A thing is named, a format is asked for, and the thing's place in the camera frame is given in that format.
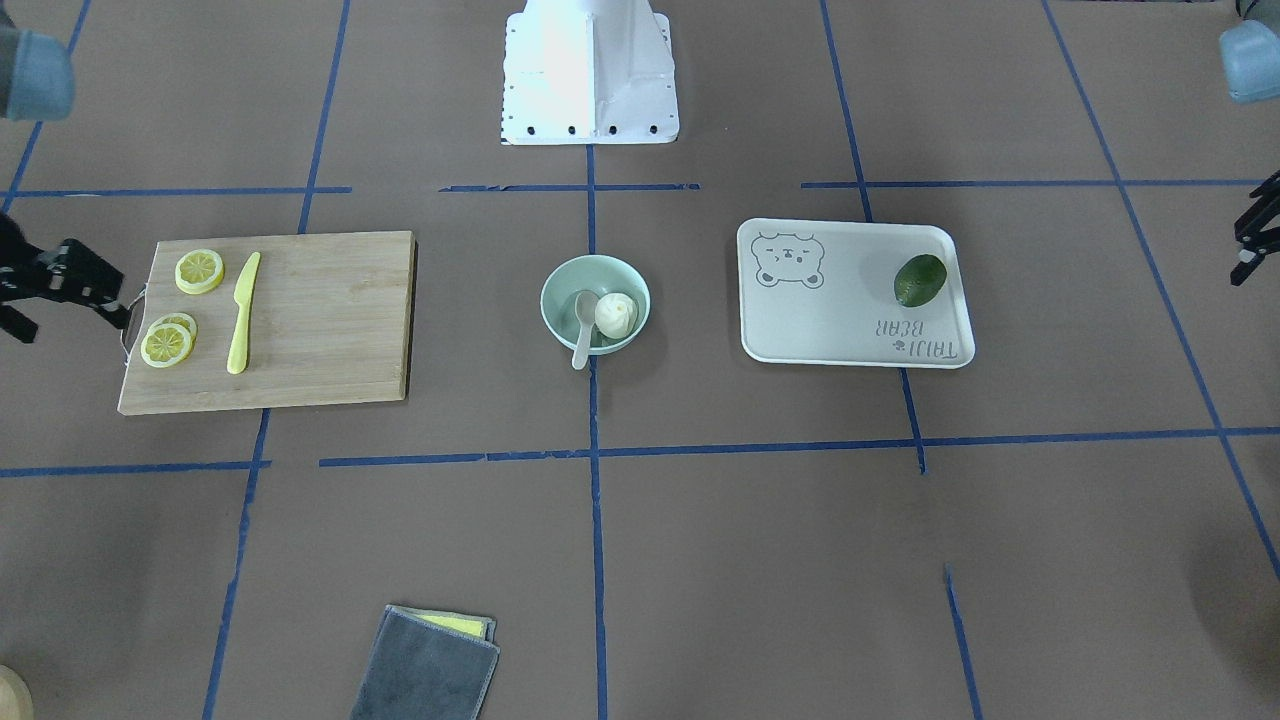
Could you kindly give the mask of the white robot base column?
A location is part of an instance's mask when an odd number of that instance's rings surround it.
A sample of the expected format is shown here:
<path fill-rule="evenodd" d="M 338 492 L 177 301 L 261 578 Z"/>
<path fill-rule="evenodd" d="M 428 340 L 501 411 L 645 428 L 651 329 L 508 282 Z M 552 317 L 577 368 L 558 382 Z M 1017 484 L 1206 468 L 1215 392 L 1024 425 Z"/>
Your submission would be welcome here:
<path fill-rule="evenodd" d="M 669 18 L 648 1 L 527 1 L 504 32 L 500 142 L 672 143 Z"/>

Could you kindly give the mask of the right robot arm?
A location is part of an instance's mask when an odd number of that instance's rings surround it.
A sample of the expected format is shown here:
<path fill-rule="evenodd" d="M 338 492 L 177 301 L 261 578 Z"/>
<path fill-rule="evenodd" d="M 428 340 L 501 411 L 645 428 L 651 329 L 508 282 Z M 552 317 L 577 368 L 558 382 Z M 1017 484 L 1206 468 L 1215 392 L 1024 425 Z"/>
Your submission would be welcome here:
<path fill-rule="evenodd" d="M 70 54 L 49 36 L 22 29 L 3 12 L 1 109 L 9 120 L 60 120 L 70 114 L 76 82 Z M 38 324 L 13 307 L 46 299 L 88 307 L 120 332 L 131 327 L 131 309 L 120 302 L 124 275 L 74 238 L 52 250 L 31 243 L 6 213 L 1 214 L 1 328 L 32 343 Z"/>

